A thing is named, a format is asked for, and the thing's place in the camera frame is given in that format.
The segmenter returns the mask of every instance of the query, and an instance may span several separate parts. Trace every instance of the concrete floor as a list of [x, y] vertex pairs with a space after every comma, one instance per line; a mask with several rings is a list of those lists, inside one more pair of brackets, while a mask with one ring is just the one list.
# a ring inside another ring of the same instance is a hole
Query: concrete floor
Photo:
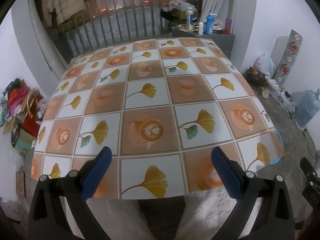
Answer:
[[[259, 170], [257, 172], [257, 175], [258, 177], [265, 179], [273, 179], [274, 176], [277, 174], [280, 174], [284, 177], [291, 198], [295, 222], [300, 222], [303, 219], [306, 219], [312, 211], [311, 206], [307, 203], [307, 201], [303, 198], [301, 194], [305, 187], [306, 178], [299, 167], [300, 160], [302, 157], [307, 157], [308, 160], [312, 163], [312, 157], [308, 150], [308, 145], [306, 143], [302, 131], [300, 131], [295, 125], [295, 122], [290, 119], [288, 112], [285, 109], [283, 109], [271, 96], [269, 96], [268, 99], [263, 98], [261, 95], [260, 88], [252, 88], [254, 89], [257, 97], [260, 99], [266, 111], [268, 112], [274, 125], [279, 130], [284, 143], [284, 150], [286, 152], [286, 156], [282, 157], [278, 163], [274, 165], [269, 165]], [[308, 137], [307, 139], [310, 146], [310, 150], [311, 152], [313, 152], [312, 141]], [[29, 151], [27, 153], [26, 164], [25, 166], [21, 167], [21, 170], [25, 171], [26, 173], [26, 198], [19, 197], [19, 202], [21, 206], [20, 212], [22, 214], [21, 226], [23, 231], [27, 231], [28, 213], [33, 197], [33, 192], [37, 184], [37, 181], [30, 177], [32, 155], [33, 151]], [[180, 198], [179, 209], [182, 209], [180, 212], [181, 215], [183, 212], [183, 205], [183, 198]], [[150, 212], [143, 212], [145, 214], [146, 219], [148, 220], [150, 231], [154, 234], [156, 239], [162, 239], [159, 237], [161, 235], [166, 235], [165, 239], [174, 239], [175, 230], [179, 225], [181, 217], [177, 215], [172, 216], [172, 221], [166, 220], [160, 222], [157, 220], [157, 226], [155, 225], [155, 223], [152, 223], [152, 221], [156, 221], [156, 219], [152, 220], [152, 218], [150, 218]], [[165, 227], [168, 227], [168, 234], [165, 233]]]

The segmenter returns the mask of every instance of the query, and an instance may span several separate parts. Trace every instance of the metal railing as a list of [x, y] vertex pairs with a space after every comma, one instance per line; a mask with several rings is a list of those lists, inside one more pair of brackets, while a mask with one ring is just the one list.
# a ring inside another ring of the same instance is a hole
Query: metal railing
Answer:
[[164, 37], [169, 29], [160, 16], [169, 0], [84, 0], [86, 9], [55, 27], [72, 57], [114, 44]]

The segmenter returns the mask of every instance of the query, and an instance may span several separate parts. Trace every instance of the ginkgo leaf print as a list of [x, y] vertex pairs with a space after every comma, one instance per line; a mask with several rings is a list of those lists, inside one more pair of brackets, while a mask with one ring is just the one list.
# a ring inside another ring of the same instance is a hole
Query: ginkgo leaf print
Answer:
[[108, 77], [110, 77], [111, 79], [115, 79], [119, 74], [120, 74], [120, 70], [119, 69], [115, 69], [109, 75], [105, 75], [105, 76], [100, 77], [99, 78], [100, 79], [99, 83], [104, 82]]
[[196, 137], [196, 135], [198, 134], [198, 128], [196, 125], [192, 125], [188, 128], [183, 127], [186, 124], [190, 124], [190, 123], [199, 124], [207, 133], [213, 133], [213, 129], [215, 126], [213, 116], [209, 114], [206, 110], [201, 109], [198, 114], [198, 118], [195, 121], [186, 122], [179, 126], [180, 129], [184, 129], [186, 131], [188, 140], [191, 140], [192, 138]]
[[57, 163], [55, 163], [52, 167], [52, 171], [51, 173], [48, 175], [51, 179], [57, 179], [60, 178], [61, 176], [61, 171], [59, 168], [59, 165]]
[[65, 82], [61, 87], [58, 87], [54, 93], [57, 93], [59, 89], [61, 89], [61, 91], [65, 90], [68, 87], [68, 85], [69, 85], [69, 81]]
[[75, 110], [79, 106], [80, 103], [81, 103], [81, 96], [78, 95], [72, 100], [72, 102], [70, 104], [63, 106], [62, 108], [70, 105], [70, 106], [72, 106], [72, 109]]
[[45, 134], [45, 126], [41, 129], [40, 133], [38, 134], [38, 142], [41, 143], [42, 139], [44, 138]]
[[80, 134], [79, 135], [79, 137], [81, 138], [80, 148], [87, 146], [87, 144], [90, 142], [90, 139], [91, 139], [91, 135], [82, 137], [83, 135], [91, 133], [94, 136], [96, 143], [98, 145], [101, 145], [104, 139], [108, 136], [108, 130], [109, 130], [109, 127], [107, 125], [107, 122], [103, 120], [97, 124], [96, 128], [93, 131], [84, 132]]
[[142, 55], [135, 56], [135, 57], [133, 57], [132, 59], [134, 59], [134, 58], [136, 58], [136, 57], [147, 57], [147, 58], [150, 58], [151, 55], [152, 55], [151, 52], [146, 51], [146, 52], [144, 52]]
[[154, 85], [150, 84], [150, 83], [146, 83], [143, 85], [142, 89], [138, 92], [132, 93], [131, 95], [128, 95], [128, 97], [138, 94], [138, 93], [142, 93], [144, 95], [146, 95], [148, 98], [154, 98], [155, 94], [157, 92], [157, 89]]
[[198, 52], [198, 53], [201, 53], [201, 54], [207, 54], [207, 52], [204, 49], [201, 49], [201, 48], [197, 48], [196, 51], [192, 51], [190, 53], [194, 53], [194, 52]]
[[182, 69], [182, 70], [187, 70], [188, 69], [188, 64], [183, 62], [183, 61], [179, 61], [176, 65], [168, 66], [168, 67], [165, 67], [165, 68], [168, 68], [169, 72], [172, 73], [172, 72], [175, 72], [177, 70], [177, 67]]
[[262, 143], [258, 142], [257, 143], [257, 157], [255, 160], [253, 160], [247, 170], [249, 170], [250, 166], [255, 162], [255, 161], [261, 161], [265, 166], [270, 164], [270, 153], [268, 151], [268, 148], [265, 147]]
[[233, 84], [231, 83], [231, 81], [229, 81], [228, 79], [225, 79], [225, 78], [220, 78], [220, 82], [221, 84], [220, 85], [217, 85], [215, 87], [212, 88], [212, 90], [214, 90], [216, 87], [225, 87], [225, 88], [228, 88], [232, 91], [235, 90], [235, 87], [233, 86]]
[[122, 48], [114, 51], [112, 54], [116, 54], [116, 53], [119, 52], [119, 51], [124, 52], [126, 49], [127, 49], [127, 47], [126, 47], [126, 46], [123, 46]]
[[168, 183], [165, 179], [166, 175], [159, 170], [157, 166], [151, 165], [147, 169], [144, 181], [142, 183], [127, 188], [121, 194], [123, 195], [125, 192], [135, 187], [144, 187], [156, 198], [163, 198], [168, 186]]
[[173, 44], [174, 44], [174, 41], [167, 41], [167, 42], [165, 42], [165, 43], [161, 43], [160, 45], [161, 45], [161, 46], [165, 46], [165, 45], [167, 45], [167, 44], [173, 45]]
[[98, 65], [99, 65], [99, 62], [95, 62], [95, 63], [93, 63], [90, 67], [96, 68]]

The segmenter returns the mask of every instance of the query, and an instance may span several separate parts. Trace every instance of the black clamp frame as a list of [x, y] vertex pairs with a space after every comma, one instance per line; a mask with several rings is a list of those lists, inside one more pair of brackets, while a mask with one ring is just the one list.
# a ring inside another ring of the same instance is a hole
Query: black clamp frame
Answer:
[[[98, 156], [87, 161], [79, 172], [72, 170], [59, 179], [42, 175], [31, 203], [28, 239], [81, 239], [73, 235], [63, 212], [59, 197], [65, 196], [83, 237], [86, 240], [109, 240], [85, 201], [93, 196], [111, 160], [110, 148], [104, 147]], [[238, 240], [257, 197], [264, 197], [264, 201], [250, 234], [241, 239], [294, 239], [291, 202], [280, 175], [273, 180], [259, 179], [251, 171], [244, 172], [239, 164], [229, 160], [219, 147], [212, 150], [211, 160], [228, 194], [237, 200], [233, 211], [212, 240]]]

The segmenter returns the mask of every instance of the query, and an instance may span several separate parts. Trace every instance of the tiled tablecloth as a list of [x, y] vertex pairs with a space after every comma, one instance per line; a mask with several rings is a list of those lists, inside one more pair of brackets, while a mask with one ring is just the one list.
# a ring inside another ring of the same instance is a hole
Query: tiled tablecloth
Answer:
[[220, 146], [256, 171], [284, 154], [273, 123], [211, 40], [146, 40], [73, 59], [40, 127], [31, 177], [63, 177], [103, 146], [111, 166], [95, 196], [144, 199], [220, 186]]

